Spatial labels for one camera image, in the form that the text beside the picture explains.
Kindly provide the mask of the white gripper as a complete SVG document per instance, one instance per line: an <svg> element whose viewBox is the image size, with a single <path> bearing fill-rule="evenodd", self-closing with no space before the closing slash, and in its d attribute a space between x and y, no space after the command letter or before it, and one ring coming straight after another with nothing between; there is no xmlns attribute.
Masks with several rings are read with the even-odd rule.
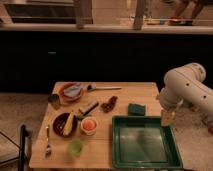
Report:
<svg viewBox="0 0 213 171"><path fill-rule="evenodd" d="M161 111L161 126L169 126L175 116L175 111L183 102L182 98L168 88L162 88L157 99L164 109Z"/></svg>

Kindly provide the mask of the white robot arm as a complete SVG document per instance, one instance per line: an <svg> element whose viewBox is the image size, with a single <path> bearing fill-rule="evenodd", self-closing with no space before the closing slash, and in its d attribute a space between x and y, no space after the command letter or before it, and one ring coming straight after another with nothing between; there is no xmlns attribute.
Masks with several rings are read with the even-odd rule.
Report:
<svg viewBox="0 0 213 171"><path fill-rule="evenodd" d="M213 127L213 89L203 84L205 78L205 68L199 63L171 69L164 75L165 86L157 96L162 126L169 126L175 110L187 101L198 107L204 113L202 121Z"/></svg>

